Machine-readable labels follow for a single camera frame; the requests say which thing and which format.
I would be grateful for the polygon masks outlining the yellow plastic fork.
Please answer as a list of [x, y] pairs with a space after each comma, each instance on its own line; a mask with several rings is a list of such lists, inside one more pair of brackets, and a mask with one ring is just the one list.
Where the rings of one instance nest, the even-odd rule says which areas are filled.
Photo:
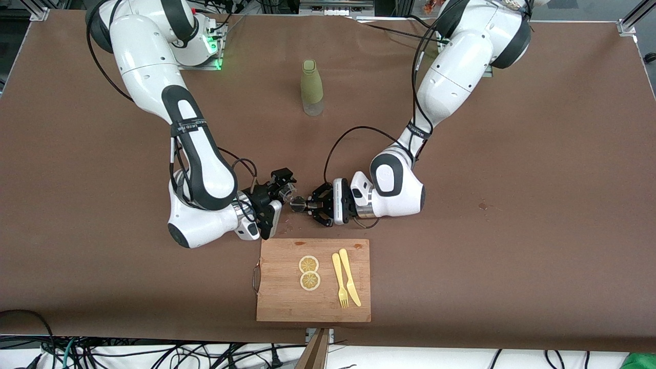
[[347, 291], [344, 286], [343, 282], [343, 275], [342, 275], [342, 265], [341, 265], [341, 259], [340, 255], [338, 254], [332, 254], [331, 259], [333, 262], [333, 267], [334, 271], [336, 274], [337, 278], [337, 283], [338, 283], [338, 300], [340, 303], [340, 306], [342, 309], [348, 308], [349, 306], [349, 298], [347, 297]]

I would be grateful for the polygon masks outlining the yellow plastic knife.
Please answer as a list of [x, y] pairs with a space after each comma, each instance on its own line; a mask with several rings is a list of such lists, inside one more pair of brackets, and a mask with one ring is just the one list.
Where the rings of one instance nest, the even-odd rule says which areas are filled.
[[352, 275], [352, 271], [351, 271], [351, 262], [349, 260], [348, 254], [347, 254], [347, 250], [346, 249], [340, 249], [338, 254], [340, 255], [341, 262], [343, 264], [344, 270], [345, 270], [346, 275], [347, 275], [347, 283], [346, 283], [347, 292], [348, 292], [349, 296], [351, 297], [352, 301], [354, 302], [354, 304], [356, 304], [356, 306], [360, 307], [360, 306], [362, 306], [362, 303], [361, 303], [361, 300], [359, 299], [358, 291], [355, 287], [355, 283], [354, 283], [354, 279], [353, 279], [353, 275]]

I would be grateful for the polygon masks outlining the wooden cutting board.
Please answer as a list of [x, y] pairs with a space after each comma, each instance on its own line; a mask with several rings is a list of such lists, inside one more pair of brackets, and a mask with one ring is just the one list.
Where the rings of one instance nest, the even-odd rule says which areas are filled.
[[[362, 306], [352, 301], [342, 309], [332, 254], [346, 249], [352, 277]], [[299, 283], [298, 262], [305, 255], [319, 261], [321, 283], [305, 291]], [[346, 288], [347, 275], [342, 265]], [[319, 324], [368, 323], [371, 320], [370, 241], [366, 239], [296, 238], [271, 239], [261, 244], [259, 287], [256, 303], [258, 322], [313, 322]]]

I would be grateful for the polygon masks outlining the olive green sleeved bottle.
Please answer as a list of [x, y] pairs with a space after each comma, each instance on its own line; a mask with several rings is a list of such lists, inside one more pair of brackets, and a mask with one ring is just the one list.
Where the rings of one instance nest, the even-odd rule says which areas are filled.
[[323, 112], [324, 92], [316, 61], [304, 60], [300, 82], [301, 100], [304, 112], [316, 116]]

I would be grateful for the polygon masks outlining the grey equipment box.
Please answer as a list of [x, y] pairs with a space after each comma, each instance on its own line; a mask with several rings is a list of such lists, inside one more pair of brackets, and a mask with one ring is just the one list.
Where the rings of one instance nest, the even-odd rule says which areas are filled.
[[373, 17], [375, 2], [374, 0], [298, 0], [298, 14]]

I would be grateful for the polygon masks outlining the brown table cover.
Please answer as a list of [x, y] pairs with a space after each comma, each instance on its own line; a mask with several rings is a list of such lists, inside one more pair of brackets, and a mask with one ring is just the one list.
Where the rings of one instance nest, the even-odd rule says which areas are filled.
[[[88, 52], [85, 14], [33, 23], [0, 97], [0, 311], [61, 336], [300, 342], [256, 321], [257, 241], [187, 250], [167, 230], [169, 127]], [[398, 136], [416, 40], [353, 19], [247, 16], [220, 71], [183, 77], [216, 142], [302, 194], [347, 129]], [[531, 45], [438, 124], [415, 173], [422, 212], [291, 238], [366, 238], [371, 321], [352, 345], [656, 351], [656, 100], [612, 23], [533, 23]], [[304, 112], [302, 63], [321, 114]]]

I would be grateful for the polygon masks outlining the green bag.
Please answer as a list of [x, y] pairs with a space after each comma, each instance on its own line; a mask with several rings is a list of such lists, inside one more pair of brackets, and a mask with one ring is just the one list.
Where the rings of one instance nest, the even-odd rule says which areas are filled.
[[630, 353], [620, 369], [656, 369], [656, 353]]

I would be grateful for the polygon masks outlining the wooden mount beam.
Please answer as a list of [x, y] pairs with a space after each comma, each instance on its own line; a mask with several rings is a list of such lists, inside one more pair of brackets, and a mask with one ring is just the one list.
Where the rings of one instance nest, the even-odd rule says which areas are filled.
[[294, 369], [325, 369], [330, 345], [334, 343], [334, 329], [309, 329], [309, 337]]

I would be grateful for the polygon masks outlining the aluminium frame profile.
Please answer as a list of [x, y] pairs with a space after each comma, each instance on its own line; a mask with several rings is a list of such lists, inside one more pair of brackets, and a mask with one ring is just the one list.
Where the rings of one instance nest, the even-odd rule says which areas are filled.
[[656, 9], [656, 0], [640, 0], [632, 10], [618, 20], [617, 29], [620, 36], [635, 35], [635, 26], [654, 9]]
[[53, 7], [50, 0], [19, 0], [19, 2], [30, 12], [31, 22], [44, 21]]

